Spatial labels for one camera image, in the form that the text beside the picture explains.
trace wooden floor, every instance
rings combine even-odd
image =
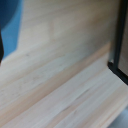
[[[106,128],[128,104],[108,68],[118,0],[25,0],[18,49],[0,68],[0,127]]]

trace dark blue object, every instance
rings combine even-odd
[[[0,0],[0,28],[4,58],[16,50],[22,13],[22,0]]]

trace black frame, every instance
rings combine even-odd
[[[0,63],[2,61],[4,55],[4,50],[3,50],[3,43],[2,43],[2,37],[1,37],[1,31],[0,31]]]
[[[127,4],[128,0],[121,0],[121,9],[120,9],[120,16],[119,16],[119,24],[117,30],[117,40],[115,46],[115,54],[114,54],[114,62],[108,62],[109,69],[116,74],[123,82],[128,85],[128,76],[124,74],[120,69],[118,69],[120,53],[121,53],[121,46],[125,28],[125,21],[126,21],[126,14],[127,14]]]

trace black object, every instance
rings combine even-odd
[[[121,0],[121,10],[119,16],[118,30],[117,30],[114,62],[113,63],[109,62],[108,67],[114,74],[116,74],[123,82],[125,82],[128,85],[128,76],[125,75],[120,69],[118,69],[124,28],[125,28],[126,14],[127,14],[127,4],[128,4],[128,0]]]
[[[2,61],[3,56],[4,56],[4,50],[3,50],[3,43],[2,43],[1,32],[0,32],[0,63]]]

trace wood grain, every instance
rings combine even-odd
[[[0,68],[0,127],[84,127],[91,111],[121,95],[119,88],[124,95],[115,104],[122,105],[110,104],[111,113],[101,114],[103,125],[115,118],[127,90],[102,56],[115,37],[118,6],[119,0],[25,0],[18,49]],[[83,114],[90,113],[81,120],[84,107]]]

